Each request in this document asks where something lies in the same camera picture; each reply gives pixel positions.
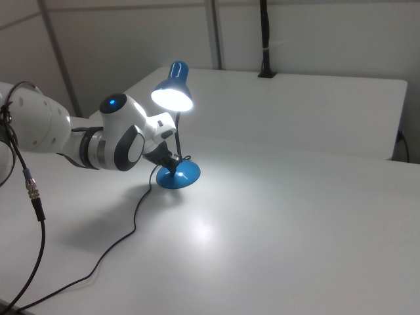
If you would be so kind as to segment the dark robot gripper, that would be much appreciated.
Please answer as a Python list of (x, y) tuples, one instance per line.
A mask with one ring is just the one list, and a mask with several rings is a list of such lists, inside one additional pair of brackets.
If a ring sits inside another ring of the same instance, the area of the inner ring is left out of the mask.
[(182, 162), (182, 157), (178, 154), (172, 154), (165, 141), (161, 142), (154, 150), (142, 156), (147, 161), (155, 165), (165, 165), (170, 175), (174, 175), (177, 166)]

